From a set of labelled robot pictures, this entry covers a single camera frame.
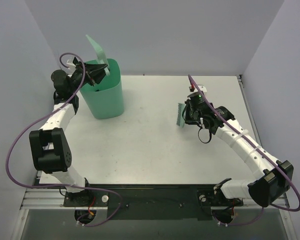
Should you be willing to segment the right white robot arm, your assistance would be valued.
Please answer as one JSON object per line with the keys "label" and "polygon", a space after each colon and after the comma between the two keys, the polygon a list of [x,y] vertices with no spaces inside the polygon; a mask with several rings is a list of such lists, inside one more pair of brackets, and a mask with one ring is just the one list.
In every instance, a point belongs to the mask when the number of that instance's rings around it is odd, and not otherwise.
{"label": "right white robot arm", "polygon": [[184,104],[179,105],[178,113],[187,125],[197,125],[208,130],[210,136],[223,140],[243,160],[255,178],[229,178],[215,185],[213,198],[216,203],[224,205],[230,199],[252,199],[266,208],[290,189],[288,181],[293,177],[293,165],[266,152],[227,108],[220,106],[212,110],[203,97],[194,92],[188,95]]}

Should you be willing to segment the green plastic dustpan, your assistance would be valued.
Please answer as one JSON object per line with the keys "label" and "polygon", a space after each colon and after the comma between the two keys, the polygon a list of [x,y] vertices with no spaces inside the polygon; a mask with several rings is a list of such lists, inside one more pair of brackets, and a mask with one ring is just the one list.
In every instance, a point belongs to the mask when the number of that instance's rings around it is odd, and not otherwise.
{"label": "green plastic dustpan", "polygon": [[96,54],[96,61],[98,64],[106,64],[107,67],[104,69],[104,72],[107,76],[110,75],[110,69],[109,69],[109,62],[108,59],[106,57],[106,54],[104,52],[104,50],[102,49],[102,47],[94,40],[92,39],[88,34],[85,35],[85,37],[87,38],[87,40],[89,41],[89,43],[92,45],[95,54]]}

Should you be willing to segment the green hand brush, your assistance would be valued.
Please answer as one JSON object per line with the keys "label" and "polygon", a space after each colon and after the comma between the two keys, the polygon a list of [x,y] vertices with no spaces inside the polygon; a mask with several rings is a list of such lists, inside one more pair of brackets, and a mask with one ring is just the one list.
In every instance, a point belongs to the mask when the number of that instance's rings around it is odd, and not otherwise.
{"label": "green hand brush", "polygon": [[178,103],[176,125],[181,128],[183,128],[185,125],[185,120],[184,120],[185,107],[186,105],[184,103]]}

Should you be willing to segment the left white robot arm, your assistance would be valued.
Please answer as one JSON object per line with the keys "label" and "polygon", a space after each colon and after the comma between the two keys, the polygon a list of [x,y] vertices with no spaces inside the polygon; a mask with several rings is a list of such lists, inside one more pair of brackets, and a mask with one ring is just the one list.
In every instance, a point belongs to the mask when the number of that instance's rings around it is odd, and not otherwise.
{"label": "left white robot arm", "polygon": [[107,64],[88,64],[73,59],[72,75],[58,69],[51,74],[54,86],[52,115],[38,130],[29,133],[29,143],[36,170],[55,177],[82,206],[89,205],[93,193],[87,190],[87,180],[72,167],[72,153],[65,130],[79,108],[75,93],[84,85],[99,84],[106,75]]}

